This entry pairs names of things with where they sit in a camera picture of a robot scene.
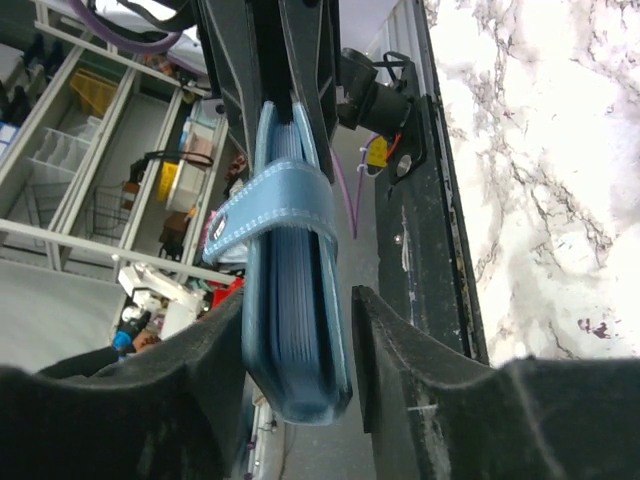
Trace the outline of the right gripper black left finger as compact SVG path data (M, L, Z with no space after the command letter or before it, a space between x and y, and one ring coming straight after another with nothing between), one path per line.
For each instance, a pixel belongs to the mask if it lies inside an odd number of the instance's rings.
M242 292L91 377L1 369L4 479L227 479L245 382Z

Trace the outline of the blue leather card holder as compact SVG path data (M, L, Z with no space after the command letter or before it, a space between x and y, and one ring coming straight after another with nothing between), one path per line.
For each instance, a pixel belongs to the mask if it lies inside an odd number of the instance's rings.
M301 104L280 121L264 104L254 175L216 211L202 258L248 248L242 313L246 368L285 421L329 425L352 396L337 289L335 204Z

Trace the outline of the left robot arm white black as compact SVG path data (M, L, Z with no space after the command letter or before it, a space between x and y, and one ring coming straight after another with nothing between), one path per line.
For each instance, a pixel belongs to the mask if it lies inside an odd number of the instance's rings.
M292 120L294 104L301 104L328 178L337 126L390 138L406 124L411 100L377 82L381 63L340 46L338 2L195 1L192 10L212 92L247 160L255 159L267 101L281 122Z

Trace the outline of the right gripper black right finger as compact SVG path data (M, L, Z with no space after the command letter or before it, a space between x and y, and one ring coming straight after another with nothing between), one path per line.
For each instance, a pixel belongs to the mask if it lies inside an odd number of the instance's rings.
M364 430L380 479L635 479L639 363L519 359L494 369L352 291Z

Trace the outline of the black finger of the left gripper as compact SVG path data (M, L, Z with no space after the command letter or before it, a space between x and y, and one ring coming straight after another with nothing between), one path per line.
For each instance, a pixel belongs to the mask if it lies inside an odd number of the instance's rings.
M263 165L259 123L264 102L258 40L261 1L195 1L194 15L213 94L225 106L229 134L251 165Z
M320 168L333 181L331 141L338 125L341 58L339 3L282 0L279 11L294 92L309 119Z

